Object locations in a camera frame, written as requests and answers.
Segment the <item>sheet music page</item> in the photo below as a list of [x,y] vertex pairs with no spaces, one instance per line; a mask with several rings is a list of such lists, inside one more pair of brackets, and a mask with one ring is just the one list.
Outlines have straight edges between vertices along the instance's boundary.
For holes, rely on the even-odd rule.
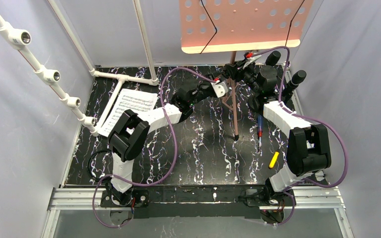
[[121,89],[108,117],[98,130],[98,133],[108,137],[125,110],[132,110],[137,114],[150,111],[154,109],[157,99],[158,96],[156,93]]

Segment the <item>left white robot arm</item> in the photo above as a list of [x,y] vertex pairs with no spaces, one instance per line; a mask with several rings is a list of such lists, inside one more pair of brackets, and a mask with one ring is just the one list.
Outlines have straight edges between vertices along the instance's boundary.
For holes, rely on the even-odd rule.
[[195,87],[182,86],[163,108],[142,113],[130,109],[123,112],[108,136],[115,175],[106,183],[108,193],[121,204],[129,203],[133,161],[142,152],[148,134],[170,122],[185,121],[193,113],[195,104],[209,97],[221,98],[227,92],[226,82],[216,78],[214,82],[203,81]]

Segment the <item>left black microphone on stand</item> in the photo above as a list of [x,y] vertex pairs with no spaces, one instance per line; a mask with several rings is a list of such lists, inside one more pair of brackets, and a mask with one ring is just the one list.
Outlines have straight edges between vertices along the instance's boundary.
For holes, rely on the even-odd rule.
[[248,85],[253,91],[248,106],[254,112],[263,115],[264,104],[275,99],[275,87],[278,82],[278,70],[274,67],[281,57],[279,51],[273,51],[266,59],[265,65],[256,76],[249,79]]

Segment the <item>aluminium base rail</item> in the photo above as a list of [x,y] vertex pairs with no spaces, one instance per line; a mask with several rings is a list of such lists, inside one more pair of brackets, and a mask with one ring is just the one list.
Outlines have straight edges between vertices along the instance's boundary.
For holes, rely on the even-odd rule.
[[337,188],[302,185],[283,197],[264,200],[259,185],[157,185],[134,188],[124,202],[104,188],[56,188],[52,192],[42,236],[51,238],[62,210],[129,211],[137,219],[156,217],[245,217],[288,209],[332,209],[342,235],[353,237],[345,204]]

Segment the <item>blue red screwdriver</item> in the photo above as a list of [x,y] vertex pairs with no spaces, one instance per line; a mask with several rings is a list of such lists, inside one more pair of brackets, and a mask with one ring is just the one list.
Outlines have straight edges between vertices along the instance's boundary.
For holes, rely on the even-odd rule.
[[263,117],[261,115],[257,116],[257,136],[258,136],[258,152],[261,152],[261,138],[263,133]]

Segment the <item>pink music stand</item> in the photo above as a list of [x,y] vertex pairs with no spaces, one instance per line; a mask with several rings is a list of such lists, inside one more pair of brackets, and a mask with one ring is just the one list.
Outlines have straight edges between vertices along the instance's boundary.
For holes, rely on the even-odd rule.
[[302,41],[312,0],[181,0],[186,54],[294,48]]

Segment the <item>right black microphone on stand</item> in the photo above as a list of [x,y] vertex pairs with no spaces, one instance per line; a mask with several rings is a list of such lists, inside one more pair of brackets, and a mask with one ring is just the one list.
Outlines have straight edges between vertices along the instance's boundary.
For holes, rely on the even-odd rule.
[[287,102],[293,96],[295,89],[299,86],[300,83],[302,83],[305,80],[306,77],[306,71],[299,70],[292,76],[291,80],[287,82],[281,95],[281,99],[284,104],[287,104]]

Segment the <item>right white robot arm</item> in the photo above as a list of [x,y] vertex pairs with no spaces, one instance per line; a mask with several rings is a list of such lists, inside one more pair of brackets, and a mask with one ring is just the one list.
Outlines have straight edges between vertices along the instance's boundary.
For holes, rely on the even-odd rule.
[[256,72],[254,64],[244,67],[244,62],[226,64],[222,74],[236,82],[244,82],[252,90],[248,99],[251,110],[261,113],[275,124],[288,138],[286,164],[265,181],[261,191],[247,195],[269,201],[282,200],[285,189],[301,179],[331,166],[331,154],[327,128],[295,116],[283,102],[278,101],[275,87],[278,70],[264,65]]

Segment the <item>black microphone on stand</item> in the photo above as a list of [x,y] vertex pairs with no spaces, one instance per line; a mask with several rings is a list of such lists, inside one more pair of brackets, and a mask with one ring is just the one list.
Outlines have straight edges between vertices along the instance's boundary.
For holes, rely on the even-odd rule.
[[266,59],[265,65],[256,76],[249,79],[248,85],[253,91],[248,106],[254,112],[263,115],[264,104],[275,99],[275,87],[278,82],[278,70],[274,67],[281,57],[279,51],[273,51]]
[[281,95],[281,99],[284,104],[287,104],[287,102],[293,96],[295,89],[299,86],[300,83],[302,83],[305,80],[306,77],[306,71],[299,70],[292,76],[291,80],[287,82]]

